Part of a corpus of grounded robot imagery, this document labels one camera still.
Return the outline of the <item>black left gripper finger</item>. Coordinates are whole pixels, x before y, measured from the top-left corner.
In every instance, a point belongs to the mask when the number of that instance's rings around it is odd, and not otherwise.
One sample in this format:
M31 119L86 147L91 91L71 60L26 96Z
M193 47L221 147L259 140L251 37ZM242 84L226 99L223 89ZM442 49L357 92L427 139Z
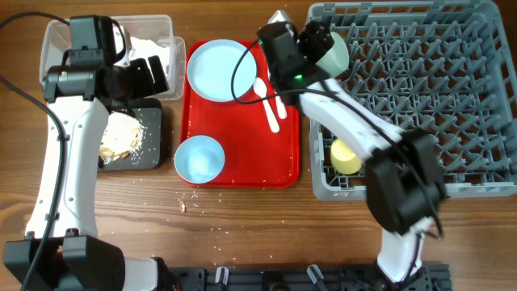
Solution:
M128 70L131 79L131 99L143 99L155 94L153 76L144 58L137 58L131 61Z
M168 91L168 82L159 56L155 55L149 57L148 62L153 75L153 92L155 94L160 94Z

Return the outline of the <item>pale green bowl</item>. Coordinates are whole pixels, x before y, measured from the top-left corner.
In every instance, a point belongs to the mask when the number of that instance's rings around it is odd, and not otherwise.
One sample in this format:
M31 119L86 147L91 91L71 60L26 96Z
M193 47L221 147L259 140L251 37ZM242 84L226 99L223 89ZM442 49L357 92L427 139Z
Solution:
M336 78L348 69L350 53L347 44L337 32L331 32L330 36L334 44L316 62L316 65L326 71L331 78Z

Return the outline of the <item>white napkin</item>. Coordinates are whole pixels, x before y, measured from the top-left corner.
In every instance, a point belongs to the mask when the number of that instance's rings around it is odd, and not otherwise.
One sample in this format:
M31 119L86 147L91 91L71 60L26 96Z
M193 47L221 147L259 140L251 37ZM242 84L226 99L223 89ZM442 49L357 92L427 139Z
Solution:
M168 68L170 64L170 48L162 47L152 40L141 40L136 37L131 37L132 48L129 52L129 60L133 61L138 58L148 59L152 56L159 56L165 75L168 75Z

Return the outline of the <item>light blue plate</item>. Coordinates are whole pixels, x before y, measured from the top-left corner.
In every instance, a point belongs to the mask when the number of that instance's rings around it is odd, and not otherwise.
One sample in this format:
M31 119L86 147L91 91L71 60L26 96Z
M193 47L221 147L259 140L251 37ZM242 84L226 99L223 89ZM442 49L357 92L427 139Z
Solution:
M218 103L233 101L231 78L237 61L246 51L234 40L210 40L198 47L187 64L187 80L200 97ZM258 76L256 60L248 52L237 68L233 90L237 98L244 95Z

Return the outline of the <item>white rice pile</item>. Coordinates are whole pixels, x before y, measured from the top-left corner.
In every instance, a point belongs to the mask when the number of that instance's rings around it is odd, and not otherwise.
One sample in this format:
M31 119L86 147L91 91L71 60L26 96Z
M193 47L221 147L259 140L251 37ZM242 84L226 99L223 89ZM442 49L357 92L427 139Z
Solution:
M104 130L99 157L104 164L130 158L142 147L146 127L135 117L113 112Z

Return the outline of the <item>brown food scraps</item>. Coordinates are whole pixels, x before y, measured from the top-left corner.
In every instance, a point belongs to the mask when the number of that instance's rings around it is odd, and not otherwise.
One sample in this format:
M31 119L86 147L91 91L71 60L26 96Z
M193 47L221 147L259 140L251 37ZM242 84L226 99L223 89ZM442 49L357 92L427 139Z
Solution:
M105 163L127 158L141 146L141 130L106 129L104 131L99 156Z

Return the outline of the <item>white plastic spoon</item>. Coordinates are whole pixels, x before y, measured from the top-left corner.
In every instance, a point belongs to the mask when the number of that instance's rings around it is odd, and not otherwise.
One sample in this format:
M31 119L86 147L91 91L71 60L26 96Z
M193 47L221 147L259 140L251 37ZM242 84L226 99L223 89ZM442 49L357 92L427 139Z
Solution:
M269 125L270 130L273 133L278 133L280 131L280 125L275 118L275 114L271 108L271 105L265 100L267 95L267 86L265 82L260 78L256 77L253 83L254 93L262 100L263 108L266 113L267 123Z

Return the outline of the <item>white plastic fork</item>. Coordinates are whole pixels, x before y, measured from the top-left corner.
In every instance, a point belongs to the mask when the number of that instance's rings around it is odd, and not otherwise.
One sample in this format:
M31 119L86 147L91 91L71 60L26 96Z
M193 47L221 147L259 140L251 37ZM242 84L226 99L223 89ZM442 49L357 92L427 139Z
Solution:
M281 120L285 120L288 117L288 112L287 112L286 106L284 105L284 103L279 95L277 95L275 97L275 105L276 105L278 117Z

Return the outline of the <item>light blue bowl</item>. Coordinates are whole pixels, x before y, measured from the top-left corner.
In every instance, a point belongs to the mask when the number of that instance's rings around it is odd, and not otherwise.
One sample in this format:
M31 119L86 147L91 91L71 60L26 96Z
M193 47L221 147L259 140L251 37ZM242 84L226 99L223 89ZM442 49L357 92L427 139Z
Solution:
M174 154L175 170L188 183L208 183L222 172L224 165L223 147L206 135L189 137Z

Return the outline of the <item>yellow plastic cup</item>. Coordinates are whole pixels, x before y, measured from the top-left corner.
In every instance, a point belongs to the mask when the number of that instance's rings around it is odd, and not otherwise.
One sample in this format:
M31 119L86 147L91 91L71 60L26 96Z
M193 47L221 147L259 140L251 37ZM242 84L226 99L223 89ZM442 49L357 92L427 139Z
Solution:
M330 147L330 161L333 168L344 175L354 174L362 168L361 160L339 139Z

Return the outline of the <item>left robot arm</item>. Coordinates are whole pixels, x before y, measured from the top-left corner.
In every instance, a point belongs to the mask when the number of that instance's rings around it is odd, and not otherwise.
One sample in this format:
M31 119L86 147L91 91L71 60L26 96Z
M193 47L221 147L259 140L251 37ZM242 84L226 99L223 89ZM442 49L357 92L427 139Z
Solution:
M8 241L3 263L24 290L165 290L161 258L126 257L97 237L99 148L113 105L167 90L158 57L127 67L106 61L52 67L44 80L48 139L37 203L25 237Z

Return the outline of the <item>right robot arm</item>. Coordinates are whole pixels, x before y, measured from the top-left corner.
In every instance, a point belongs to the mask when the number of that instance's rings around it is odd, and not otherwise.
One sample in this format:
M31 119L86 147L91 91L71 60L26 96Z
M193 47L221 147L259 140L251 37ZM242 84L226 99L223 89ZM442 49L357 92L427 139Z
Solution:
M187 62L183 129L174 165L187 183L281 188L300 171L298 120L329 129L366 174L368 207L382 227L378 268L394 287L422 267L420 252L445 197L434 141L356 102L338 82L349 66L342 37L312 21L298 32L273 20L255 41L210 40Z

